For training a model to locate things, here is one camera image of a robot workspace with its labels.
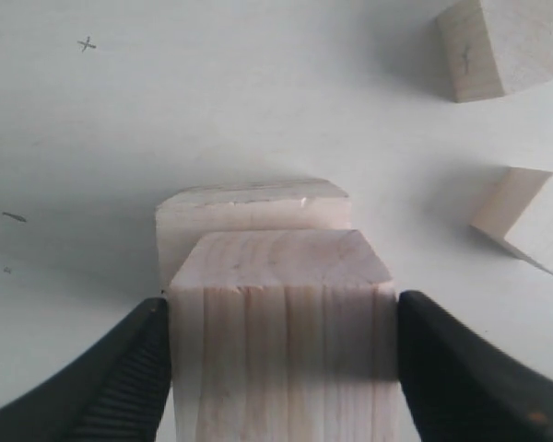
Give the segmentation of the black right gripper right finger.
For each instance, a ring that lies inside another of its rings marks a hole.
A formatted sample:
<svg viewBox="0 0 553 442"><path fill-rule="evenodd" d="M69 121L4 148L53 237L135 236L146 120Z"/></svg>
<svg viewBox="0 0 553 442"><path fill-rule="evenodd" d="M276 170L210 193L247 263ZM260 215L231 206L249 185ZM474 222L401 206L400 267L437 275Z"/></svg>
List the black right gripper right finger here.
<svg viewBox="0 0 553 442"><path fill-rule="evenodd" d="M553 441L553 380L419 291L397 303L398 377L423 441Z"/></svg>

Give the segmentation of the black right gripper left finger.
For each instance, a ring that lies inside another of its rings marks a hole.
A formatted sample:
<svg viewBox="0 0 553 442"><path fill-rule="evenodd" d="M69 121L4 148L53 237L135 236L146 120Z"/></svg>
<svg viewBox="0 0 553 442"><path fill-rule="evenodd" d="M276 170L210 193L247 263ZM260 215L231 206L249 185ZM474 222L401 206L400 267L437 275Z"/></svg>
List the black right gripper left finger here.
<svg viewBox="0 0 553 442"><path fill-rule="evenodd" d="M0 408L0 441L153 441L170 386L168 303L148 298L72 363Z"/></svg>

